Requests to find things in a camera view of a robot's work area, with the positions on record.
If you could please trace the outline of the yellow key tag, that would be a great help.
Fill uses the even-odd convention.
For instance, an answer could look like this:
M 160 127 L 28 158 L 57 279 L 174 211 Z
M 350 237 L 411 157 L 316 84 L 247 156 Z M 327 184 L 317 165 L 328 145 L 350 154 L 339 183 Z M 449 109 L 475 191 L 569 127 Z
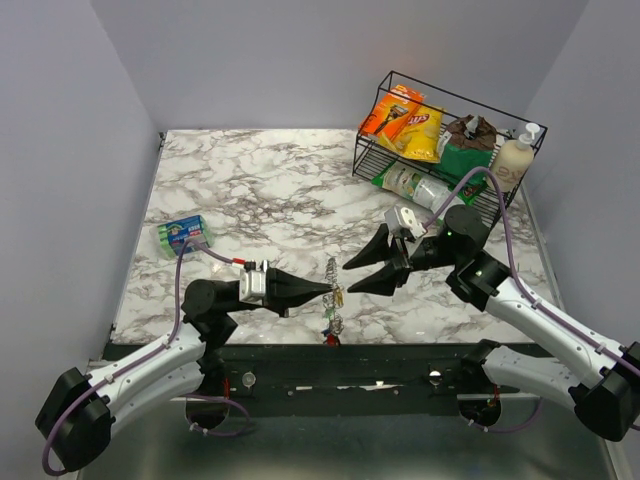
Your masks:
M 333 292 L 333 298 L 337 308 L 342 308 L 344 306 L 344 294 L 341 289 L 336 289 Z

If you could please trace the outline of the metal keyring holder with rings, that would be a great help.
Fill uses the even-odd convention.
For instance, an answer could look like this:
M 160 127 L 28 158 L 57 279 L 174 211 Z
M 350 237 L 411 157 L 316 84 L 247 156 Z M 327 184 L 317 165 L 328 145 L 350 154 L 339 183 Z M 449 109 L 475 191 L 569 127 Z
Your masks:
M 322 297 L 322 302 L 323 302 L 323 306 L 324 306 L 324 313 L 326 310 L 329 309 L 333 309 L 334 310 L 334 317 L 331 320 L 328 320 L 324 317 L 323 314 L 323 318 L 327 321 L 327 327 L 326 328 L 330 328 L 331 329 L 331 333 L 328 336 L 324 336 L 324 343 L 327 337 L 329 336 L 334 336 L 337 337 L 340 341 L 340 334 L 343 332 L 344 329 L 344 321 L 343 318 L 340 314 L 340 309 L 341 308 L 337 308 L 335 303 L 334 303 L 334 298 L 333 298 L 333 292 L 336 289 L 341 289 L 342 287 L 339 285 L 338 283 L 338 266 L 337 266 L 337 262 L 336 262 L 336 258 L 335 257 L 330 257 L 326 263 L 326 267 L 325 267 L 325 281 L 329 284 L 329 286 L 331 287 L 330 291 L 326 294 L 323 295 Z

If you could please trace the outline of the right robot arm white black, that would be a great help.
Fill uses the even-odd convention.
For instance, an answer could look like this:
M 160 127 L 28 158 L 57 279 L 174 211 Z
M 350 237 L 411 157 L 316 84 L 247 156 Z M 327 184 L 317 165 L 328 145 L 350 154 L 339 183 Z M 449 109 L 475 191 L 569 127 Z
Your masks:
M 592 433 L 621 441 L 639 418 L 639 345 L 623 345 L 584 326 L 527 286 L 512 263 L 489 254 L 489 230 L 472 207 L 449 208 L 434 235 L 412 210 L 392 208 L 375 235 L 344 267 L 381 263 L 349 287 L 351 293 L 391 297 L 413 272 L 450 268 L 446 283 L 461 301 L 524 333 L 548 358 L 485 341 L 480 357 L 464 362 L 460 379 L 480 392 L 509 386 L 571 410 Z

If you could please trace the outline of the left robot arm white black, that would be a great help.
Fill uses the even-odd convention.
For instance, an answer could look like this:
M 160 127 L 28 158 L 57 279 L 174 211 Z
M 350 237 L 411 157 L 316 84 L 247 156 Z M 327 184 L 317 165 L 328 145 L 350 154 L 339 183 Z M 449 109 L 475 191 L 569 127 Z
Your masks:
M 190 282 L 168 333 L 90 374 L 71 368 L 59 375 L 35 419 L 45 439 L 44 472 L 62 476 L 84 468 L 118 430 L 157 403 L 214 393 L 222 372 L 205 358 L 235 331 L 232 314 L 266 309 L 284 317 L 330 290 L 271 267 L 241 271 L 234 281 Z

